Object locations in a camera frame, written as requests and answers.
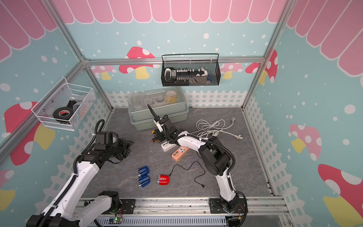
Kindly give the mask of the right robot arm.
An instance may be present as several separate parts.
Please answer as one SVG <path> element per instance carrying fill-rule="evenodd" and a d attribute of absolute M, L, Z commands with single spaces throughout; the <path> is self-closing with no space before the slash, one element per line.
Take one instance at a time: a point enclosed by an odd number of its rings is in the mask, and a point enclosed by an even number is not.
<path fill-rule="evenodd" d="M 179 130 L 171 122 L 168 115 L 160 117 L 149 104 L 147 107 L 154 117 L 154 123 L 157 126 L 155 134 L 159 141 L 188 147 L 199 153 L 206 169 L 216 177 L 222 209 L 230 214 L 238 211 L 238 209 L 242 211 L 238 217 L 227 220 L 228 226 L 240 227 L 246 220 L 248 204 L 245 194 L 235 189 L 231 179 L 230 172 L 236 164 L 232 152 L 223 146 L 217 137 L 202 138 Z"/>

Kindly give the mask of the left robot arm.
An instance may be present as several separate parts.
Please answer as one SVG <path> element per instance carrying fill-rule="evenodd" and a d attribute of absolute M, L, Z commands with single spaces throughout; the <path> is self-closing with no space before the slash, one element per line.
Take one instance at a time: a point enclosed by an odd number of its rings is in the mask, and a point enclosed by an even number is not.
<path fill-rule="evenodd" d="M 119 138 L 112 131 L 103 131 L 105 121 L 99 120 L 91 142 L 73 162 L 73 173 L 55 199 L 39 215 L 33 215 L 28 227 L 86 227 L 104 212 L 117 215 L 124 205 L 116 191 L 103 191 L 81 211 L 77 203 L 87 186 L 106 162 L 122 162 L 130 154 L 134 142 Z"/>

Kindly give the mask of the blue shaver upper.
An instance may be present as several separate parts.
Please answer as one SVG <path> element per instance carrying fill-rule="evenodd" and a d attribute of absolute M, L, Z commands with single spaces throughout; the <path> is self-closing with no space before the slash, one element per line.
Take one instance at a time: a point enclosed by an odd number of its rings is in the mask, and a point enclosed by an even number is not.
<path fill-rule="evenodd" d="M 149 168 L 147 166 L 143 166 L 137 170 L 138 177 L 142 177 L 149 174 Z"/>

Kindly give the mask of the blue shaver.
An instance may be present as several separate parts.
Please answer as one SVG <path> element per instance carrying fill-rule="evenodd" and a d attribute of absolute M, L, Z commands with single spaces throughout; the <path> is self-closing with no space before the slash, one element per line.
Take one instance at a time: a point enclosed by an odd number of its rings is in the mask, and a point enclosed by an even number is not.
<path fill-rule="evenodd" d="M 149 174 L 149 168 L 147 166 L 143 166 L 137 170 L 138 177 L 142 177 Z"/>
<path fill-rule="evenodd" d="M 137 181 L 138 187 L 141 187 L 141 188 L 147 186 L 149 183 L 150 183 L 150 179 L 149 179 L 148 175 L 140 177 Z"/>

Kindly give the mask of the blue shaver lower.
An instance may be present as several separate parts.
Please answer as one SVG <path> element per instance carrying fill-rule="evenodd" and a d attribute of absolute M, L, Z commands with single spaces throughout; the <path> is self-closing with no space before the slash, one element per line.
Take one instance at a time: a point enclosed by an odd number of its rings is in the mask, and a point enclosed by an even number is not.
<path fill-rule="evenodd" d="M 138 187 L 141 187 L 141 188 L 147 186 L 149 183 L 150 183 L 150 179 L 149 179 L 148 175 L 140 177 L 137 181 Z"/>

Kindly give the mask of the red electric shaver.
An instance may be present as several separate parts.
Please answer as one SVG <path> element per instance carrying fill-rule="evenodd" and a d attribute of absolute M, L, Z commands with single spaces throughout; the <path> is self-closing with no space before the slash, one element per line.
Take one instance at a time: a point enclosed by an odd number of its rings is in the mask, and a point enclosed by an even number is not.
<path fill-rule="evenodd" d="M 170 182 L 169 176 L 168 175 L 159 175 L 157 177 L 157 183 L 159 185 L 168 185 Z"/>

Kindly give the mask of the white power strip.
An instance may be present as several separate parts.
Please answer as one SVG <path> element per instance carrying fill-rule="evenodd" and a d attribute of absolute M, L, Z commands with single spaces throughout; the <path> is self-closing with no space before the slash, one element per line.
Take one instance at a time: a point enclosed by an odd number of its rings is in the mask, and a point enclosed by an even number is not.
<path fill-rule="evenodd" d="M 164 152 L 169 151 L 172 148 L 175 148 L 177 145 L 176 144 L 170 144 L 169 142 L 164 142 L 161 144 L 161 148 L 163 149 Z"/>

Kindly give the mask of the orange power strip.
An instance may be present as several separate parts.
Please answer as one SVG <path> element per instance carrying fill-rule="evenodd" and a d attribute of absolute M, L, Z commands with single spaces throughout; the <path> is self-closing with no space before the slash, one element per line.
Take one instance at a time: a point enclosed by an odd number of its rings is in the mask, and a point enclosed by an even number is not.
<path fill-rule="evenodd" d="M 188 151 L 190 148 L 181 146 L 177 151 L 172 154 L 172 159 L 178 162 Z"/>

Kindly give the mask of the green plastic storage box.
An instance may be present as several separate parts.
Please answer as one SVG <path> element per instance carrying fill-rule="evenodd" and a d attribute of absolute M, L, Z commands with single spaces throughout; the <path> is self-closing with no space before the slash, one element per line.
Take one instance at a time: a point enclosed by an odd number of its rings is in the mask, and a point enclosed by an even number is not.
<path fill-rule="evenodd" d="M 166 102 L 165 93 L 170 90 L 178 92 L 176 102 Z M 178 87 L 162 88 L 148 92 L 133 94 L 128 100 L 128 110 L 131 124 L 138 131 L 154 128 L 154 116 L 148 106 L 160 117 L 168 115 L 172 123 L 187 119 L 189 105 L 182 90 Z"/>

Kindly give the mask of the yellow tape roll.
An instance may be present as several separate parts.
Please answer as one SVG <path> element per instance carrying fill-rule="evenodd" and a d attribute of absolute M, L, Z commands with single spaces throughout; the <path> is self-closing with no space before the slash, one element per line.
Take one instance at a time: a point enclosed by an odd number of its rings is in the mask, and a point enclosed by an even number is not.
<path fill-rule="evenodd" d="M 165 93 L 166 102 L 172 103 L 178 100 L 178 92 L 175 90 L 170 90 Z"/>

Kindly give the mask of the black power strip in basket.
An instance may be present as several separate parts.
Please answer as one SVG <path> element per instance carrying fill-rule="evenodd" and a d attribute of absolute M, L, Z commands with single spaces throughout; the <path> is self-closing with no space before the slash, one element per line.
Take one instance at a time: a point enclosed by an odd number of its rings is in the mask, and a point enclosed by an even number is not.
<path fill-rule="evenodd" d="M 166 68 L 164 70 L 163 79 L 168 82 L 186 82 L 186 81 L 197 81 L 197 79 L 206 79 L 208 71 L 202 69 L 174 69 Z"/>

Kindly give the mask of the black tape roll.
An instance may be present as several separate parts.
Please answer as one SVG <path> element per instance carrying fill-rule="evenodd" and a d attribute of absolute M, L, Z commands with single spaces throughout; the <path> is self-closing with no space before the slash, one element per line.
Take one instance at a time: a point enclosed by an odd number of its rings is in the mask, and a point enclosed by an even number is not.
<path fill-rule="evenodd" d="M 68 124 L 73 114 L 74 114 L 73 108 L 61 107 L 54 111 L 53 118 L 62 124 Z"/>

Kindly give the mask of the clear acrylic wall bin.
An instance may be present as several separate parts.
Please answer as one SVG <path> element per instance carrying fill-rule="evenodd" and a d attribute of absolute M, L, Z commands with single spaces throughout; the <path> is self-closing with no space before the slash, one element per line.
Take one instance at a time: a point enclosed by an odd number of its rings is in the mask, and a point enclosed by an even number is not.
<path fill-rule="evenodd" d="M 75 131 L 95 100 L 93 88 L 62 78 L 31 111 L 44 127 Z"/>

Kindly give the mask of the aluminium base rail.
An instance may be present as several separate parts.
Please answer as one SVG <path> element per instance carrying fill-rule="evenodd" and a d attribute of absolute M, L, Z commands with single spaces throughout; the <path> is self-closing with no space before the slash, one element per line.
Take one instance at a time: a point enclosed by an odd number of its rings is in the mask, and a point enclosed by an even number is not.
<path fill-rule="evenodd" d="M 231 213 L 220 199 L 210 197 L 122 198 L 124 207 L 116 215 L 101 214 L 91 227 L 293 227 L 282 197 L 248 197 Z"/>

